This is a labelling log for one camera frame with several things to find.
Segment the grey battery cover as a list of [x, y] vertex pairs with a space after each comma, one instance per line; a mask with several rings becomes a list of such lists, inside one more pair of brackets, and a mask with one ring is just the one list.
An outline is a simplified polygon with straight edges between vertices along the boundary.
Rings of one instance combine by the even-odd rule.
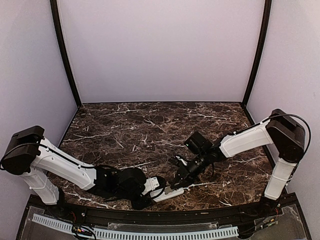
[[177, 191], [177, 190], [178, 189], [172, 189], [170, 186], [168, 186], [168, 187], [165, 188], [164, 192], [165, 192], [166, 195], [168, 195], [168, 194], [170, 194], [170, 193], [172, 193], [174, 191]]

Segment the white remote control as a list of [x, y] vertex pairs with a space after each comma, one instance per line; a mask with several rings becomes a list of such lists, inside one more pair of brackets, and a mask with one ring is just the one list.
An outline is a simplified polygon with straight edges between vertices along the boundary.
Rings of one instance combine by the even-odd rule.
[[163, 188], [158, 189], [158, 190], [154, 190], [150, 193], [150, 197], [156, 202], [163, 202], [165, 200], [177, 197], [179, 195], [182, 195], [184, 193], [184, 189], [183, 188], [178, 188], [177, 190], [171, 192], [170, 194], [165, 194], [165, 191], [163, 190]]

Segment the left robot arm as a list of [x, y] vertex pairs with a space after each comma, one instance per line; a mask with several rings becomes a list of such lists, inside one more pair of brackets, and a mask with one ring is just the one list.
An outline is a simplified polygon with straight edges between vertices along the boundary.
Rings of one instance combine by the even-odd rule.
[[159, 186], [156, 177], [147, 178], [136, 167], [119, 170], [109, 165], [81, 162], [55, 147], [44, 137], [44, 131], [35, 125], [13, 134], [0, 160], [0, 168], [21, 176], [43, 203], [51, 205], [58, 217], [67, 218], [71, 208], [64, 202], [63, 191], [48, 179], [47, 172], [105, 200], [130, 200], [137, 210], [152, 203], [148, 195]]

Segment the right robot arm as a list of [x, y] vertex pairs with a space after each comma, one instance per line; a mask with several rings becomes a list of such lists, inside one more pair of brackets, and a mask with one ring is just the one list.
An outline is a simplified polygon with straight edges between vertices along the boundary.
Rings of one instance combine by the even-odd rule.
[[175, 178], [165, 193], [192, 185], [199, 174], [216, 162], [222, 162], [240, 153], [266, 145], [274, 145], [278, 160], [265, 187], [264, 199], [255, 205], [255, 213], [266, 217], [275, 208], [276, 201], [291, 180], [299, 162], [304, 158], [311, 143], [311, 129], [300, 116], [275, 109], [264, 120], [244, 129], [226, 134], [211, 142], [195, 131], [184, 145], [195, 155], [187, 163], [175, 156], [172, 162], [178, 166]]

